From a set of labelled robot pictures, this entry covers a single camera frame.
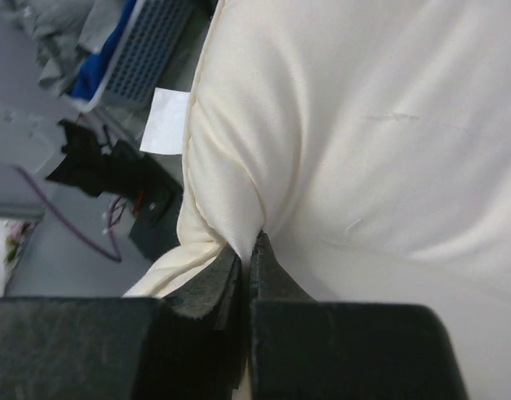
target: laundry basket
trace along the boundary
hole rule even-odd
[[[145,107],[192,11],[188,0],[137,0],[93,98],[66,100],[81,113],[96,106]]]

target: cream fabric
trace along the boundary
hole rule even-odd
[[[421,303],[511,400],[511,1],[222,0],[185,131],[182,285],[260,228],[318,299]]]

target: plastic container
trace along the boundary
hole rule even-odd
[[[64,98],[81,113],[145,107],[192,11],[188,0],[138,0],[92,100]]]

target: white tag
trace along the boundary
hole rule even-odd
[[[140,150],[155,154],[181,154],[189,92],[155,88]]]

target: transparent plastic bin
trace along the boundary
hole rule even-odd
[[[192,11],[189,0],[138,0],[92,100],[63,97],[81,113],[145,107]]]

